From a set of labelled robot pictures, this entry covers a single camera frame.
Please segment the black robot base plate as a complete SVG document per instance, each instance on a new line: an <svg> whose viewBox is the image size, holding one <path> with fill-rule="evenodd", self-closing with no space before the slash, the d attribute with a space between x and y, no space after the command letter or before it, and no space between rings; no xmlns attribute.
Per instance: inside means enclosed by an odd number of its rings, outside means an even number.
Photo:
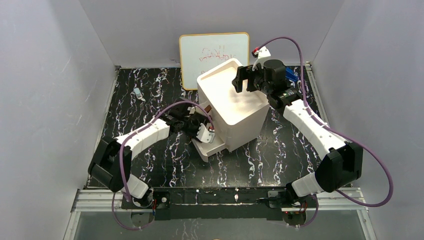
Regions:
<svg viewBox="0 0 424 240"><path fill-rule="evenodd" d="M157 221L179 219L265 219L303 225L317 199L295 198L285 187L156 187L151 200L123 200L121 208L151 212Z"/></svg>

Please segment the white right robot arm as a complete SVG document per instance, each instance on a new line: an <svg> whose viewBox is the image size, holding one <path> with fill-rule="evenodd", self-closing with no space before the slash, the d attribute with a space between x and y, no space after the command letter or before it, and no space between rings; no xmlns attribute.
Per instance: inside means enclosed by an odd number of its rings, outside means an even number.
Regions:
<svg viewBox="0 0 424 240"><path fill-rule="evenodd" d="M231 83L237 93L265 94L269 105L302 133L321 159L317 170L286 184L284 200L293 203L308 195L331 193L361 177L363 148L326 129L305 106L301 93L291 87L282 61L266 60L258 69L239 66Z"/></svg>

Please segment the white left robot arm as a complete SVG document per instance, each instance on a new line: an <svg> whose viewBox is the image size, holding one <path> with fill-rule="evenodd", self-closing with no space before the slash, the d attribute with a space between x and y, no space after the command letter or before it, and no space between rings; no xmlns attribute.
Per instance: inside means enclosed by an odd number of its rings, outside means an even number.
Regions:
<svg viewBox="0 0 424 240"><path fill-rule="evenodd" d="M182 98L127 134L101 138L88 174L111 192L122 192L127 201L151 201L153 188L131 173L132 160L157 142L179 132L200 143L212 143L215 126L209 111Z"/></svg>

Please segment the white bottom drawer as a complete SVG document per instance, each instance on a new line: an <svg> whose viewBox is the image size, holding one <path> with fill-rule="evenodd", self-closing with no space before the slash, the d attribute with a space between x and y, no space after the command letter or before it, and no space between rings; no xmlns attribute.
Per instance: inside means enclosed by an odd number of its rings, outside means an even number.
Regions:
<svg viewBox="0 0 424 240"><path fill-rule="evenodd" d="M209 157L227 148L226 144L219 136L216 136L212 143L200 142L196 139L191 140L203 162L208 163Z"/></svg>

